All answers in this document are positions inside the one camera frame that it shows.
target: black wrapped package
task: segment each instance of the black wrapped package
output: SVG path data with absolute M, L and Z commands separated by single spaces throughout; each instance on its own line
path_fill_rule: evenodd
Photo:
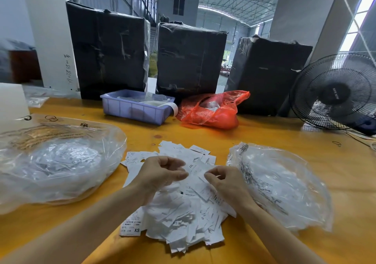
M 239 40 L 225 91 L 245 90 L 251 96 L 238 113 L 275 116 L 313 47 L 266 38 Z
M 150 23 L 141 17 L 67 2 L 82 99 L 117 90 L 144 91 L 149 69 Z
M 156 93 L 177 100 L 215 93 L 226 38 L 224 31 L 160 23 Z

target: purple plastic bin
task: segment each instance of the purple plastic bin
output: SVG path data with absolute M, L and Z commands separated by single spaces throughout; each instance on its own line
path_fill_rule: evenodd
M 145 92 L 133 90 L 120 90 L 101 95 L 103 102 L 103 112 L 108 115 L 116 115 L 118 117 L 126 117 L 132 120 L 139 120 L 145 123 L 161 125 L 172 113 L 172 108 L 168 105 L 162 107 L 150 106 L 143 103 L 127 101 L 118 97 L 137 97 L 143 96 Z M 174 102 L 174 97 L 170 98 L 170 102 Z

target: fan grille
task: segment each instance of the fan grille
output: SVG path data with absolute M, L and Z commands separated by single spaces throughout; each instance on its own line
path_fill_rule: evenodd
M 289 102 L 300 119 L 318 128 L 358 126 L 376 109 L 376 68 L 357 53 L 324 57 L 302 70 Z

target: forearm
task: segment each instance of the forearm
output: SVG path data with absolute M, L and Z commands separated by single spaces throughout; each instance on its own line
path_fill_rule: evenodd
M 317 254 L 257 205 L 244 205 L 239 214 L 256 232 L 278 264 L 325 264 Z
M 0 263 L 80 264 L 143 201 L 141 188 L 129 185 L 12 252 Z

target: wooden table surface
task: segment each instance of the wooden table surface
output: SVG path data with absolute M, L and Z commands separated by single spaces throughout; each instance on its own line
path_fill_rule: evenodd
M 114 124 L 127 135 L 127 151 L 154 151 L 162 140 L 186 147 L 195 144 L 217 156 L 216 164 L 225 164 L 229 148 L 241 141 L 296 153 L 327 184 L 334 204 L 332 233 L 309 228 L 298 237 L 328 263 L 376 263 L 376 154 L 342 133 L 305 131 L 297 119 L 254 116 L 239 117 L 239 127 L 229 131 L 183 126 L 172 117 L 154 126 L 105 116 L 101 102 L 77 99 L 49 99 L 32 112 Z M 0 257 L 120 189 L 126 176 L 126 168 L 120 165 L 85 200 L 61 206 L 24 205 L 0 215 Z M 116 229 L 84 263 L 275 263 L 241 217 L 228 217 L 222 228 L 224 244 L 211 249 L 197 244 L 184 256 L 171 256 L 166 244 L 145 233 L 121 238 Z

